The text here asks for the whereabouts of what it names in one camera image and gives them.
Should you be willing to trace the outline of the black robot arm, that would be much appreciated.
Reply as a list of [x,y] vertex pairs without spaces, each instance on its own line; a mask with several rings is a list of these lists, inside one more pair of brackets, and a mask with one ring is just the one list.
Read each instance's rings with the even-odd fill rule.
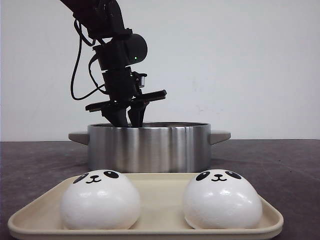
[[115,0],[64,0],[72,11],[74,28],[79,43],[92,47],[95,54],[89,61],[99,62],[104,83],[94,81],[95,89],[108,95],[108,101],[89,104],[89,112],[100,111],[114,127],[141,128],[150,102],[166,97],[165,90],[143,93],[146,73],[131,70],[131,65],[142,62],[148,52],[145,39],[124,26],[120,6]]

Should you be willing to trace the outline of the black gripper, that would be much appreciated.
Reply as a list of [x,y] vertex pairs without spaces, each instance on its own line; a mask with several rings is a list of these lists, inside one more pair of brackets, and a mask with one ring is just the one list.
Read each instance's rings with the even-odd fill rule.
[[112,105],[127,106],[129,104],[128,117],[131,127],[141,128],[149,102],[164,99],[167,92],[160,90],[142,93],[141,88],[136,85],[136,79],[132,76],[132,72],[129,66],[103,72],[104,86],[106,87],[106,94],[109,95],[109,101],[92,103],[87,105],[85,109],[90,112],[101,110],[101,115],[114,127],[127,128],[129,125],[126,117],[126,108]]

